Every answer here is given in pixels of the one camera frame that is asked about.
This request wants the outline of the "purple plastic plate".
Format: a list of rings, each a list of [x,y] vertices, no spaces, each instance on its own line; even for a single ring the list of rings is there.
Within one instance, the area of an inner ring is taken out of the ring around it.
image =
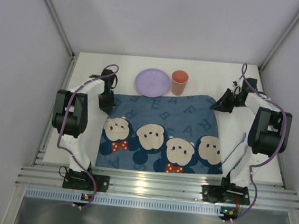
[[[144,69],[135,78],[135,87],[139,94],[157,98],[166,94],[171,87],[169,75],[159,69]]]

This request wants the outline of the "coral plastic cup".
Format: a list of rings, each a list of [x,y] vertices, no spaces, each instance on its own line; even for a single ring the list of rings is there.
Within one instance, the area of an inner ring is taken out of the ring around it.
[[[173,95],[182,95],[188,80],[189,76],[185,71],[174,71],[171,75],[171,92],[173,93]]]

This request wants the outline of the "blue bear print placemat cloth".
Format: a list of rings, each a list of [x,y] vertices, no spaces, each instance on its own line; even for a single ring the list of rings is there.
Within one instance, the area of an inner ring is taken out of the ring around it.
[[[208,95],[116,95],[96,165],[163,173],[221,175],[218,125]]]

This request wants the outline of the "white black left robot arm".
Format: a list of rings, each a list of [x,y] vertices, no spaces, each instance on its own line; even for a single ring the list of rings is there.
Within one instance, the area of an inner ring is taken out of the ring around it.
[[[99,109],[109,115],[115,106],[113,89],[116,83],[116,72],[105,68],[101,75],[91,75],[80,86],[57,92],[52,127],[58,132],[56,147],[70,156],[70,172],[91,175],[91,160],[82,141],[88,125],[88,104],[98,98]]]

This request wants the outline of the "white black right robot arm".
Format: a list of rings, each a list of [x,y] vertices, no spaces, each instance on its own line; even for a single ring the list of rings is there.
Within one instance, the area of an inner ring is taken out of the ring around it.
[[[247,151],[239,162],[221,179],[220,186],[204,186],[203,200],[211,203],[249,204],[249,184],[254,172],[284,152],[292,124],[292,115],[257,89],[257,80],[243,78],[234,91],[227,89],[211,109],[231,113],[235,107],[247,107],[254,120],[247,137]]]

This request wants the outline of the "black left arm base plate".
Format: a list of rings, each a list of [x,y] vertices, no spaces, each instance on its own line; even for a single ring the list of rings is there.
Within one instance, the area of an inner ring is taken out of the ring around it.
[[[110,177],[93,174],[97,192],[107,192]],[[69,170],[64,177],[62,184],[64,189],[94,191],[92,179],[85,172],[75,172]]]

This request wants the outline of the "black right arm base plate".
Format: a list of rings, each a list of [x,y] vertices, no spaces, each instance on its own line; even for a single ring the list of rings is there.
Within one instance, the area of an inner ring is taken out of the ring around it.
[[[227,203],[240,205],[250,205],[249,192],[247,188],[226,188],[222,186],[204,185],[202,186],[202,200],[210,203]]]

